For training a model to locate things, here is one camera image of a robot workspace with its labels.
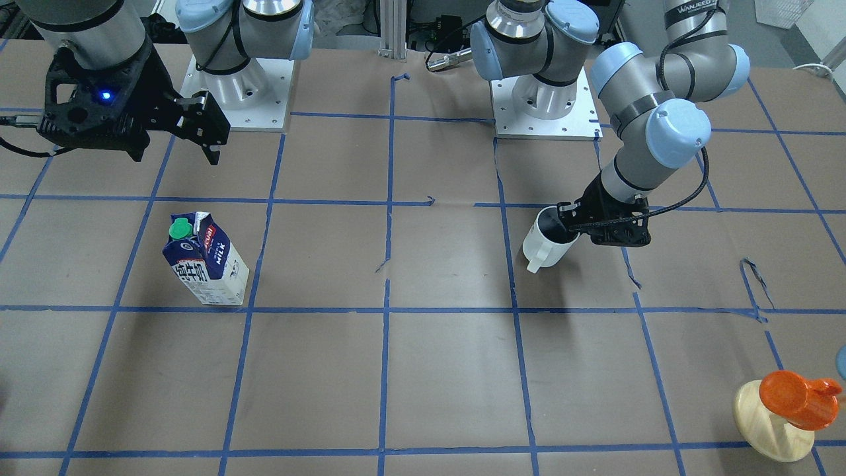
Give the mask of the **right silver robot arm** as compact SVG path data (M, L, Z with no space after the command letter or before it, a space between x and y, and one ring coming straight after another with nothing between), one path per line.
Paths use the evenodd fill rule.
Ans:
M151 37L156 18L126 1L19 1L54 57L42 114L2 117L56 146L124 151L139 162L149 133L199 145L211 165L229 141L226 112L271 93L260 60L305 60L313 43L311 1L178 1L179 28L202 88L182 96Z

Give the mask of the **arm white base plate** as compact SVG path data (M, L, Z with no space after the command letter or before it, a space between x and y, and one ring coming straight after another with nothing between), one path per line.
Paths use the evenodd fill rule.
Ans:
M233 132L286 132L289 103L298 62L277 58L252 58L230 75L212 75L196 69L190 58L182 82L182 96L211 91Z
M602 138L597 108L586 72L565 87L553 87L524 75L490 82L495 135L499 139Z

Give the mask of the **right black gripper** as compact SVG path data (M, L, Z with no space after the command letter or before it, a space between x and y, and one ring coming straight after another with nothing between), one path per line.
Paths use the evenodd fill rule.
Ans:
M60 147L125 151L142 160L150 130L170 132L200 146L219 163L231 125L208 91L182 97L151 43L129 59L85 69L69 44L54 54L45 79L44 112L36 131Z

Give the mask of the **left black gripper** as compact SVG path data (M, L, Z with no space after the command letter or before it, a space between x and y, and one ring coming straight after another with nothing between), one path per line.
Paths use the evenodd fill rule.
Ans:
M647 219L648 200L637 198L632 203L617 201L601 183L601 176L589 183L575 202L559 202L558 218L568 234L587 234L598 246L644 247L652 236Z

